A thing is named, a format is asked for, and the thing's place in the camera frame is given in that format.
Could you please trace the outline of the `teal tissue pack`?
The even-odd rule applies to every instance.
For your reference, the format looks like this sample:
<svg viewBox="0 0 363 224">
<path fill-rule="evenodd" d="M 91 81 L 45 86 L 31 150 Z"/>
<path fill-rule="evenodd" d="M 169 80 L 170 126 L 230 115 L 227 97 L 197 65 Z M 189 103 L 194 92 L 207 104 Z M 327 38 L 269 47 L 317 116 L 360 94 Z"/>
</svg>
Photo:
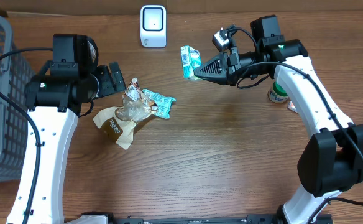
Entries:
<svg viewBox="0 0 363 224">
<path fill-rule="evenodd" d="M 183 77 L 189 80 L 197 80 L 198 77 L 194 75 L 194 69 L 198 68 L 202 64 L 200 52 L 189 45 L 181 47 L 180 52 Z"/>
</svg>

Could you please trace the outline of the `teal white snack packet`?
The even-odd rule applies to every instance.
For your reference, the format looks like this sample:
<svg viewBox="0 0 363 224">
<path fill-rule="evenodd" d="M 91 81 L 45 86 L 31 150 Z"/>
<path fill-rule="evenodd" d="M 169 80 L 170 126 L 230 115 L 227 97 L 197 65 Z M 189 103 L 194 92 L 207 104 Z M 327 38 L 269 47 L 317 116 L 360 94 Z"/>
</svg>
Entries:
<svg viewBox="0 0 363 224">
<path fill-rule="evenodd" d="M 157 111 L 155 115 L 159 118 L 169 119 L 170 118 L 170 110 L 172 107 L 172 103 L 176 102 L 175 98 L 170 96 L 163 96 L 160 93 L 152 92 L 148 89 L 143 89 L 142 92 L 148 96 L 151 100 L 154 100 L 157 104 Z"/>
</svg>

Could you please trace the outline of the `orange small carton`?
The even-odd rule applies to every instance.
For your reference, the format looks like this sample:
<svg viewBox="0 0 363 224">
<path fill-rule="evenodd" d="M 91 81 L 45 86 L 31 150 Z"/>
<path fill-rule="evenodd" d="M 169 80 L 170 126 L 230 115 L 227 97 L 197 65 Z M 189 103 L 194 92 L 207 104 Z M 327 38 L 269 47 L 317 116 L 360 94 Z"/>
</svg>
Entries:
<svg viewBox="0 0 363 224">
<path fill-rule="evenodd" d="M 295 105 L 292 101 L 289 101 L 287 108 L 295 113 L 297 113 L 297 109 L 295 108 Z"/>
</svg>

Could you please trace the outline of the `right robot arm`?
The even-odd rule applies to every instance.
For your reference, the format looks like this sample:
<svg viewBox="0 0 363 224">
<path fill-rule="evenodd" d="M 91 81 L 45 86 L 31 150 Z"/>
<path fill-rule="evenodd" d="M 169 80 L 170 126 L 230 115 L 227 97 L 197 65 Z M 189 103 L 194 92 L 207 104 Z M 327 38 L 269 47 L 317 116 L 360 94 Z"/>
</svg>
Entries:
<svg viewBox="0 0 363 224">
<path fill-rule="evenodd" d="M 252 21 L 247 35 L 254 51 L 239 53 L 237 26 L 218 30 L 212 38 L 217 56 L 194 74 L 220 85 L 239 86 L 249 78 L 255 84 L 270 77 L 272 92 L 294 103 L 309 141 L 297 164 L 300 186 L 279 206 L 270 223 L 329 223 L 321 215 L 332 201 L 363 181 L 363 124 L 356 125 L 326 91 L 315 73 L 308 51 L 298 39 L 286 40 L 275 15 Z"/>
</svg>

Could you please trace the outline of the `green lid jar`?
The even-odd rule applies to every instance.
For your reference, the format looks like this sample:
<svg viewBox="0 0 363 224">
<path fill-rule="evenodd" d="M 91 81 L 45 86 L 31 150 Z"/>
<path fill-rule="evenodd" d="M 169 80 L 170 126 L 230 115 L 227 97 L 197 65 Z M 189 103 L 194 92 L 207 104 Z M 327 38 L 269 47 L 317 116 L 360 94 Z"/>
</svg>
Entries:
<svg viewBox="0 0 363 224">
<path fill-rule="evenodd" d="M 289 96 L 286 91 L 276 81 L 273 82 L 267 96 L 273 103 L 285 103 L 289 100 Z"/>
</svg>

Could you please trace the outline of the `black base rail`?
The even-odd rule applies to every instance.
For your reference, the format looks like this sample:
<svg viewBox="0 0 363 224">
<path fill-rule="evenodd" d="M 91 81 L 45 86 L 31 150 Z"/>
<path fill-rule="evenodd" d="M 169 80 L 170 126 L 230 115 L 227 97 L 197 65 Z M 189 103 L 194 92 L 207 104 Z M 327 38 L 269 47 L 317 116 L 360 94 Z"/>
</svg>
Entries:
<svg viewBox="0 0 363 224">
<path fill-rule="evenodd" d="M 222 218 L 168 218 L 168 219 L 146 219 L 115 218 L 109 212 L 85 212 L 82 216 L 104 215 L 113 224 L 287 224 L 281 216 L 269 214 L 253 214 L 246 217 L 222 217 Z"/>
</svg>

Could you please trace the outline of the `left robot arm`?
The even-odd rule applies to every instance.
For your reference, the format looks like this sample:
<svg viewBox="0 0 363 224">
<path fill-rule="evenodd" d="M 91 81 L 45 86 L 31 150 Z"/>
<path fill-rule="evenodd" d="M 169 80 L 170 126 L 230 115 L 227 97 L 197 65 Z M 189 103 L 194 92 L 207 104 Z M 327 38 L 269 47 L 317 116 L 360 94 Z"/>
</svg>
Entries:
<svg viewBox="0 0 363 224">
<path fill-rule="evenodd" d="M 68 151 L 81 106 L 126 89 L 119 65 L 99 65 L 91 37 L 55 34 L 53 58 L 25 86 L 28 138 L 8 223 L 63 223 Z"/>
</svg>

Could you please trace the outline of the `clear brown crinkled bag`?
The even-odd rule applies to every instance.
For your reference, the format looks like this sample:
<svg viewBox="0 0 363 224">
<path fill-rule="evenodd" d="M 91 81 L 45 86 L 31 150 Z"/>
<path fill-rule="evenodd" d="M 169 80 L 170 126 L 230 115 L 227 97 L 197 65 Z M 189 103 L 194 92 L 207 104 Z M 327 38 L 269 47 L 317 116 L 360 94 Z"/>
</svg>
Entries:
<svg viewBox="0 0 363 224">
<path fill-rule="evenodd" d="M 134 128 L 153 115 L 158 106 L 140 89 L 137 78 L 133 78 L 122 96 L 123 106 L 101 110 L 94 118 L 95 125 L 107 137 L 127 150 L 134 140 Z"/>
</svg>

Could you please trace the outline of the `grey plastic mesh basket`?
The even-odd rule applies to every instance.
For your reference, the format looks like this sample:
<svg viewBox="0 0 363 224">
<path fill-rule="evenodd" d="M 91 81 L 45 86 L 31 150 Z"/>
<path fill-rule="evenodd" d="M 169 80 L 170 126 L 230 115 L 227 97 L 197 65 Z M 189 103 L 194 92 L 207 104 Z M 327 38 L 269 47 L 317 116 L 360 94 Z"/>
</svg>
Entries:
<svg viewBox="0 0 363 224">
<path fill-rule="evenodd" d="M 12 27 L 0 16 L 0 56 L 15 50 Z M 22 54 L 0 61 L 0 92 L 23 108 L 24 87 L 34 75 Z M 28 122 L 14 107 L 0 98 L 0 182 L 20 179 L 27 144 Z"/>
</svg>

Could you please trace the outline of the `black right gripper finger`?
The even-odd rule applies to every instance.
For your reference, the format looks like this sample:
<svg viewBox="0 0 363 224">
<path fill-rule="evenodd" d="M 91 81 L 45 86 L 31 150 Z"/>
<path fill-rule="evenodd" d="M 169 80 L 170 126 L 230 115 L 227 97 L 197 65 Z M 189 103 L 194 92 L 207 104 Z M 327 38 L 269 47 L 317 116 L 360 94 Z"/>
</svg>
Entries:
<svg viewBox="0 0 363 224">
<path fill-rule="evenodd" d="M 216 83 L 219 85 L 228 85 L 228 80 L 226 77 L 200 77 L 202 80 Z"/>
<path fill-rule="evenodd" d="M 194 69 L 194 75 L 200 78 L 226 78 L 227 77 L 227 53 L 219 53 L 211 60 Z"/>
</svg>

